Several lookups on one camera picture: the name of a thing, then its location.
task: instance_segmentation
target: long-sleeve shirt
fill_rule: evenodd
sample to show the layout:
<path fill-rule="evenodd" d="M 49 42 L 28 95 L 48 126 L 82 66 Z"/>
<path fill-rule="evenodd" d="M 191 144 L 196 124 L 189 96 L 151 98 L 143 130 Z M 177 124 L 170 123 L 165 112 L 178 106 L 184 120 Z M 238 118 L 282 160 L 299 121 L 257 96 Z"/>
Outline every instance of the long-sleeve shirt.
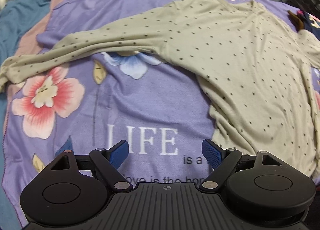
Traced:
<path fill-rule="evenodd" d="M 69 34 L 42 55 L 8 58 L 0 86 L 111 51 L 156 54 L 196 74 L 216 120 L 212 140 L 221 147 L 269 151 L 308 176 L 320 175 L 320 113 L 310 73 L 310 66 L 320 68 L 320 44 L 310 32 L 293 32 L 255 1 L 173 1 Z"/>

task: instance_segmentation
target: pink cloth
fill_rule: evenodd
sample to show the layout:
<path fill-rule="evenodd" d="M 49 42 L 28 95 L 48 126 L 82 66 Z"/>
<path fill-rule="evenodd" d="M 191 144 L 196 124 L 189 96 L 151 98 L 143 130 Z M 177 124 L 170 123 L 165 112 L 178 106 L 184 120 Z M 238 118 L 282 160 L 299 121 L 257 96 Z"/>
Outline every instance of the pink cloth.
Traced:
<path fill-rule="evenodd" d="M 15 55 L 30 55 L 30 54 L 38 54 L 42 50 L 42 45 L 40 45 L 37 40 L 36 36 L 42 32 L 44 32 L 47 28 L 47 24 L 51 18 L 51 14 L 53 9 L 64 0 L 51 0 L 50 3 L 50 11 L 49 13 L 42 18 L 35 26 L 33 26 L 20 40 L 19 47 L 16 51 Z M 3 125 L 3 133 L 5 133 L 5 129 L 7 127 L 7 118 L 8 118 L 8 110 L 10 103 L 12 101 L 12 97 L 15 93 L 17 93 L 24 82 L 14 85 L 10 84 L 7 88 L 7 111 L 4 118 L 4 125 Z"/>

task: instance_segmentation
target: silver screw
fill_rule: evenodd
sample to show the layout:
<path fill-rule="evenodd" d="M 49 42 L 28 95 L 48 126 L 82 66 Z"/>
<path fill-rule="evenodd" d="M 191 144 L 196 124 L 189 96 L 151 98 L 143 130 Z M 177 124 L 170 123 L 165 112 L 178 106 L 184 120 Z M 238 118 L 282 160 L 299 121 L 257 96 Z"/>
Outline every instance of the silver screw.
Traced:
<path fill-rule="evenodd" d="M 130 184 L 128 182 L 124 182 L 124 181 L 120 181 L 115 184 L 115 188 L 117 188 L 117 189 L 126 189 L 128 187 L 130 187 Z"/>
<path fill-rule="evenodd" d="M 214 189 L 218 186 L 218 184 L 214 181 L 206 181 L 202 183 L 202 186 L 207 189 Z"/>

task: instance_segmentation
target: purple blanket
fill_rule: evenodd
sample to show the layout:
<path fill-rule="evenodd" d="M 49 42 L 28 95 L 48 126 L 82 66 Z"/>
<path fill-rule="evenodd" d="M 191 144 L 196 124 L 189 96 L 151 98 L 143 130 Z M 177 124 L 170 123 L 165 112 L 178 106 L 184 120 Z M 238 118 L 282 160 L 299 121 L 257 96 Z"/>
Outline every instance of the purple blanket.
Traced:
<path fill-rule="evenodd" d="M 37 40 L 46 51 L 69 33 L 96 29 L 171 1 L 65 0 Z M 255 1 L 294 29 L 287 10 L 295 8 Z M 53 101 L 36 106 L 44 86 L 52 88 Z M 213 134 L 208 109 L 209 99 L 194 74 L 156 56 L 95 54 L 57 67 L 28 79 L 14 96 L 4 137 L 2 186 L 25 225 L 20 193 L 57 154 L 65 149 L 88 154 L 122 139 L 128 140 L 130 154 L 119 170 L 132 184 L 193 181 L 199 185 L 210 172 L 201 153 L 203 139 Z"/>

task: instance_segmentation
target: teal fabric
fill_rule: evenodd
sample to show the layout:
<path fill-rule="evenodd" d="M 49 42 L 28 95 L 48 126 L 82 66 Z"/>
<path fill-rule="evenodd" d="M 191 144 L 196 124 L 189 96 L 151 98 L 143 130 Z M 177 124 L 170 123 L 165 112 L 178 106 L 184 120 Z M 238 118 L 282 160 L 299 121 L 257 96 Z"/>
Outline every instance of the teal fabric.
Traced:
<path fill-rule="evenodd" d="M 51 0 L 12 0 L 0 11 L 0 64 L 13 56 L 21 37 L 49 13 Z M 0 94 L 0 131 L 2 131 L 7 100 Z M 4 172 L 3 149 L 0 148 L 0 178 Z M 15 210 L 0 187 L 0 229 L 20 230 Z"/>

